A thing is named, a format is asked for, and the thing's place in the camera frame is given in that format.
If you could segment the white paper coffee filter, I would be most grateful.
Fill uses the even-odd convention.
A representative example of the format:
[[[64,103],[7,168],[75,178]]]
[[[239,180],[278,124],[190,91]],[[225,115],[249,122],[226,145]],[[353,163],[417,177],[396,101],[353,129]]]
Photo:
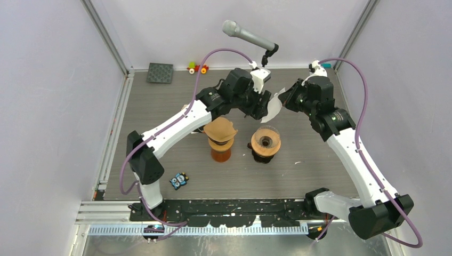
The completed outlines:
[[[283,104],[281,103],[278,96],[284,92],[286,92],[286,89],[283,87],[279,92],[276,92],[273,95],[267,106],[268,113],[261,119],[261,123],[267,123],[279,114],[281,108],[283,107]]]

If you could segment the clear glass dripper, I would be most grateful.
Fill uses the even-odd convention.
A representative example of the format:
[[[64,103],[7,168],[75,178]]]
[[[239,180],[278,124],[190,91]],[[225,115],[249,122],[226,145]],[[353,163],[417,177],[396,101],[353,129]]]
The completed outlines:
[[[258,146],[263,148],[275,148],[281,143],[281,137],[279,131],[273,126],[261,126],[254,134],[254,142]]]

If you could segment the wooden ring collar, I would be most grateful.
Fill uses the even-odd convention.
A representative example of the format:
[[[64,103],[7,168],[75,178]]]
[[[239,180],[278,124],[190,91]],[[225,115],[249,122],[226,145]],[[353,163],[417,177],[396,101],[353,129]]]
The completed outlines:
[[[281,148],[279,132],[271,129],[257,130],[251,138],[251,148],[260,156],[270,157]]]

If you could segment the brown paper coffee filter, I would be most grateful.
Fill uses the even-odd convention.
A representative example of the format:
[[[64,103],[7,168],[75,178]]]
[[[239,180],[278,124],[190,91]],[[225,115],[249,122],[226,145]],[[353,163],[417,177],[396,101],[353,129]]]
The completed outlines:
[[[218,117],[204,126],[204,133],[216,142],[229,141],[237,132],[238,130],[233,127],[233,122],[224,117]]]

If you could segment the brown plastic dripper with handle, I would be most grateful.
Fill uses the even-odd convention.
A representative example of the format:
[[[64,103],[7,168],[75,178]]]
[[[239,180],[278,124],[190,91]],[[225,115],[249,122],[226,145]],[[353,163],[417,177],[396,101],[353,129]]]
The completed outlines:
[[[251,143],[248,143],[247,147],[252,151],[254,161],[258,163],[268,164],[279,151],[279,148],[268,148],[257,146],[253,147]]]

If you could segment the orange glass carafe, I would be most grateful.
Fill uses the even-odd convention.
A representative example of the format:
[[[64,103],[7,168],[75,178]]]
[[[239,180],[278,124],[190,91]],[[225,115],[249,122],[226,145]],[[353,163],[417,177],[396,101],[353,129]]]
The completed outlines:
[[[226,151],[217,151],[217,150],[212,149],[211,157],[216,162],[219,162],[219,163],[226,162],[231,157],[231,149],[228,149]]]

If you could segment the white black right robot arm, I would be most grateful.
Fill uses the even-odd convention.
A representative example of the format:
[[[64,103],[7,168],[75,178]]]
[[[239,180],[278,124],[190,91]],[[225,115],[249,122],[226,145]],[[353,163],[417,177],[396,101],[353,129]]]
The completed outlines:
[[[403,216],[410,213],[414,202],[408,194],[400,195],[370,158],[362,160],[361,156],[368,153],[355,137],[356,125],[349,113],[335,106],[330,79],[324,76],[299,79],[278,99],[286,109],[308,116],[311,127],[339,157],[359,195],[356,200],[327,188],[313,190],[305,195],[305,214],[311,219],[329,214],[345,220],[362,239],[401,226]]]

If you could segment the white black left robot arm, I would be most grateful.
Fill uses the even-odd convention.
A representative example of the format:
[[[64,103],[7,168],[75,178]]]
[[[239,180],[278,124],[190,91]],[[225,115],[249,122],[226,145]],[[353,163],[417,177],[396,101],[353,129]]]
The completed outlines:
[[[252,71],[235,68],[219,85],[202,89],[194,102],[165,123],[143,134],[133,131],[127,136],[125,162],[138,180],[143,214],[149,220],[159,220],[164,212],[159,183],[164,168],[160,158],[189,133],[232,109],[237,108],[255,120],[266,116],[271,93],[263,87],[270,77],[271,72],[265,68]]]

